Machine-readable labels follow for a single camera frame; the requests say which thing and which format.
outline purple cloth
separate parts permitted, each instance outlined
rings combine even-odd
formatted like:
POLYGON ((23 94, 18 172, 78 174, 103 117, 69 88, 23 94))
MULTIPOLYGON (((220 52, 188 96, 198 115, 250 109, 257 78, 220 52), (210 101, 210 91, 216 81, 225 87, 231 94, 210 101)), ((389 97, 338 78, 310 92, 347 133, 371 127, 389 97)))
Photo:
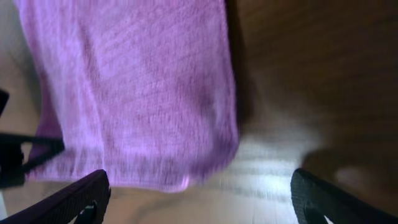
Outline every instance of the purple cloth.
POLYGON ((175 192, 233 159, 224 1, 121 2, 16 1, 42 88, 37 135, 66 146, 29 179, 104 169, 111 185, 175 192))

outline dark wooden surface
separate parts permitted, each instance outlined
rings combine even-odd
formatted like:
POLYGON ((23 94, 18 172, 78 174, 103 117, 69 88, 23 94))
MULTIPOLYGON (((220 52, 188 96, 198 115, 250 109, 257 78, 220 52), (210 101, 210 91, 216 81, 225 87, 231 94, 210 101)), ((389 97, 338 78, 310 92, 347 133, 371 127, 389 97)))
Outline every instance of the dark wooden surface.
MULTIPOLYGON (((398 2, 227 5, 241 127, 236 159, 180 194, 115 189, 105 223, 295 223, 289 182, 296 167, 398 215, 398 2)), ((32 134, 37 106, 23 96, 37 86, 21 81, 17 67, 8 70, 12 78, 0 68, 0 86, 15 95, 0 127, 32 134), (33 121, 15 125, 20 116, 33 121)), ((32 182, 3 192, 7 211, 61 186, 32 182)))

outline folded cloth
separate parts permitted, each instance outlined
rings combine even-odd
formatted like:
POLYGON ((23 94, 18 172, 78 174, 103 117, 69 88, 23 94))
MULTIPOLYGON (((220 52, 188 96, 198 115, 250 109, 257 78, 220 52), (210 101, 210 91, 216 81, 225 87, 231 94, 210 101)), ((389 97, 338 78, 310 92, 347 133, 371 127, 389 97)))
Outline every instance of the folded cloth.
POLYGON ((233 159, 223 0, 16 5, 42 89, 37 135, 66 147, 29 179, 74 181, 104 169, 111 185, 176 192, 233 159))

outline cloth fold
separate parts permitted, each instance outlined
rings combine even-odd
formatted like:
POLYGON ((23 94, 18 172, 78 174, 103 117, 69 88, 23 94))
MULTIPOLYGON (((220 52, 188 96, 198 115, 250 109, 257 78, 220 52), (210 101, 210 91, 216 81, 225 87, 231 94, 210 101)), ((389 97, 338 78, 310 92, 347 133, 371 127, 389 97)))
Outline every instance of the cloth fold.
POLYGON ((233 159, 224 2, 121 2, 16 1, 42 89, 37 135, 66 146, 29 179, 104 169, 111 185, 176 192, 233 159))

